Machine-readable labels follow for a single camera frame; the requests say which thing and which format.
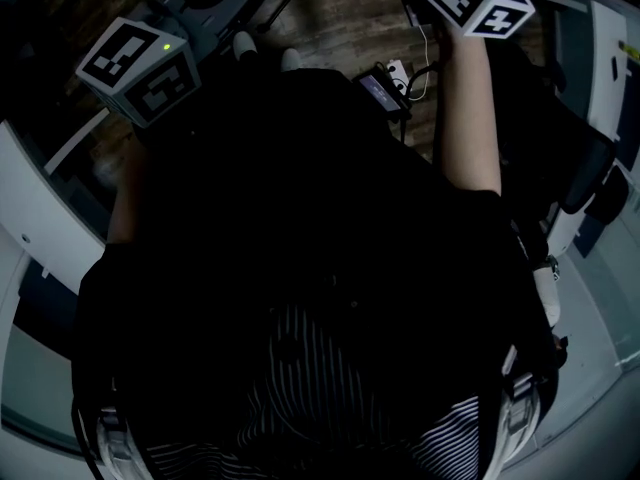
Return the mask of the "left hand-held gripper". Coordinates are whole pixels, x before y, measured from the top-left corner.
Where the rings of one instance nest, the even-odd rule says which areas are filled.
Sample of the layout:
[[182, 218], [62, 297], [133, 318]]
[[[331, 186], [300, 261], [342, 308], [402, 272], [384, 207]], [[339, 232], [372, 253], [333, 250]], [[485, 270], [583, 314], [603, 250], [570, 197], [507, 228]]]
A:
[[[218, 51], [264, 0], [162, 0], [116, 18], [76, 69], [110, 109], [147, 128], [198, 90], [196, 62]], [[168, 11], [195, 19], [189, 35]]]

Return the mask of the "person's right forearm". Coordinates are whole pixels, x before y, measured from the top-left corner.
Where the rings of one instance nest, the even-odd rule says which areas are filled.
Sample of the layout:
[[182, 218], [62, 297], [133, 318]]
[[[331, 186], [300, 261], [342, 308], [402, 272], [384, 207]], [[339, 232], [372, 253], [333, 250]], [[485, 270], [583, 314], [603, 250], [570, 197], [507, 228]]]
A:
[[450, 24], [437, 32], [438, 163], [464, 190], [501, 193], [491, 68], [485, 40]]

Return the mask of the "person's left forearm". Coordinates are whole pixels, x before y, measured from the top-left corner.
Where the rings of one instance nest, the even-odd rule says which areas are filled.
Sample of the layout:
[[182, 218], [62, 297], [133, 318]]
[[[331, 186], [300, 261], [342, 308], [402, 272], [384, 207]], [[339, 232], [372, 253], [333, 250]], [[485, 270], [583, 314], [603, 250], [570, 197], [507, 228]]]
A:
[[107, 233], [108, 244], [132, 242], [136, 236], [149, 151], [137, 137], [127, 144]]

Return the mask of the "person's left white shoe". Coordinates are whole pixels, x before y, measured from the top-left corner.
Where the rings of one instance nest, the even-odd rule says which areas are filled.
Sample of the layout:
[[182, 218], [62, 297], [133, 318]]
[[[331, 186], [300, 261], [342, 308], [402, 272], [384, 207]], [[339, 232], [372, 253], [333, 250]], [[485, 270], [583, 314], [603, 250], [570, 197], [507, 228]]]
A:
[[257, 52], [252, 36], [246, 31], [240, 31], [234, 36], [232, 48], [237, 61], [240, 61], [244, 55]]

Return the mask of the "white power strip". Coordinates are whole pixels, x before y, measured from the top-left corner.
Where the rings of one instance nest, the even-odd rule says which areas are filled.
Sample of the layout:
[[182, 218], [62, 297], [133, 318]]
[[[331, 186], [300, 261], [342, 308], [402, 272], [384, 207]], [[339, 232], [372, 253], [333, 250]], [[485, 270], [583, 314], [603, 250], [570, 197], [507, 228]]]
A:
[[386, 65], [388, 76], [393, 82], [394, 86], [406, 96], [409, 92], [408, 84], [409, 77], [403, 63], [398, 59], [391, 59]]

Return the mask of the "black screen device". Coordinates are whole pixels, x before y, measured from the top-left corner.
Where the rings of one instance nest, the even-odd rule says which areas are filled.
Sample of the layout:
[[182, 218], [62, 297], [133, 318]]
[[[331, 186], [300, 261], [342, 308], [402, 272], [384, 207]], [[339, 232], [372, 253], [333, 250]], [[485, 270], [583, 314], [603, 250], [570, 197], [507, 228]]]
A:
[[410, 116], [411, 103], [387, 74], [379, 67], [356, 76], [352, 82], [363, 90], [390, 119]]

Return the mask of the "white office desk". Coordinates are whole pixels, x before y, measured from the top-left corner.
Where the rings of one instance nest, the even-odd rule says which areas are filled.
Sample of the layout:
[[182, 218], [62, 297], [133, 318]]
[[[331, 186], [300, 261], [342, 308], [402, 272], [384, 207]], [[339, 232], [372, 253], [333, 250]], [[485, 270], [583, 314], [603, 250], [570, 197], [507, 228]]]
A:
[[622, 0], [547, 1], [556, 5], [555, 60], [566, 79], [556, 95], [616, 145], [615, 164], [640, 192], [640, 63], [618, 45], [624, 41], [640, 50], [640, 10]]
[[0, 123], [0, 225], [73, 294], [104, 252], [104, 241], [37, 166], [7, 121]]

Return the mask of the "black office chair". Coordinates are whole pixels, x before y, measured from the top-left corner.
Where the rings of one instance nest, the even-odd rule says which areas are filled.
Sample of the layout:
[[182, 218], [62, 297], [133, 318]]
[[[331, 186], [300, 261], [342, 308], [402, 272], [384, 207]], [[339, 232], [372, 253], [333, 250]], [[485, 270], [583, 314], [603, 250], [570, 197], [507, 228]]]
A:
[[514, 220], [543, 220], [556, 203], [567, 214], [602, 185], [614, 143], [547, 87], [543, 69], [510, 41], [489, 40], [502, 197]]

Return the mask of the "person's black garment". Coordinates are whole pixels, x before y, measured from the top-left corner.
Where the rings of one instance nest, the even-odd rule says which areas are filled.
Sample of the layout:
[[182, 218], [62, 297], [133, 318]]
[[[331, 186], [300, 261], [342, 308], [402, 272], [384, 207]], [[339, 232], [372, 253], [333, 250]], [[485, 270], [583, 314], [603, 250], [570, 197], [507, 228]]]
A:
[[505, 201], [454, 186], [395, 139], [343, 75], [266, 76], [242, 105], [204, 95], [143, 145], [132, 242], [79, 289], [74, 402], [120, 476], [160, 480], [148, 450], [228, 444], [265, 373], [277, 311], [322, 326], [411, 437], [479, 400], [481, 480], [497, 473], [515, 382], [544, 416], [554, 343]]

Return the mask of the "person's striped shirt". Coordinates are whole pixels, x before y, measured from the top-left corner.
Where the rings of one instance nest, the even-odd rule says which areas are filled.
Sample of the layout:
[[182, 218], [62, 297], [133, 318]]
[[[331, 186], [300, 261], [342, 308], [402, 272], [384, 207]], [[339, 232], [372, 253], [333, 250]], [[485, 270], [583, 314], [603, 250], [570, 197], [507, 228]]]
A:
[[231, 441], [149, 448], [160, 480], [481, 480], [479, 400], [409, 436], [333, 337], [297, 306], [277, 311], [264, 374]]

